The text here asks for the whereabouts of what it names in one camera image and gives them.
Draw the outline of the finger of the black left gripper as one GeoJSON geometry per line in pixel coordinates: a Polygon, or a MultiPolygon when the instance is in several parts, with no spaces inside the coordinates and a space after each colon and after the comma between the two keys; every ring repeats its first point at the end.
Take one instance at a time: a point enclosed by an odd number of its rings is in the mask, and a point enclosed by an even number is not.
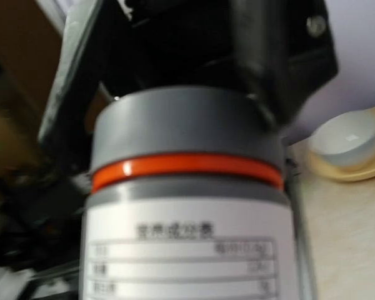
{"type": "Polygon", "coordinates": [[[45,150],[60,150],[84,140],[84,118],[104,76],[112,27],[112,1],[81,1],[69,10],[38,135],[45,150]]]}
{"type": "Polygon", "coordinates": [[[338,73],[325,1],[231,1],[236,67],[272,129],[338,73]]]}

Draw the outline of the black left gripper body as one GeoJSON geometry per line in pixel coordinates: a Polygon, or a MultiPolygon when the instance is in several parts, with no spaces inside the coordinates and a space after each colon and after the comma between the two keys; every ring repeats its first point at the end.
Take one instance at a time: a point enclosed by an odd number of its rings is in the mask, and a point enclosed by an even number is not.
{"type": "Polygon", "coordinates": [[[229,1],[101,1],[112,96],[164,86],[236,90],[229,1]]]}

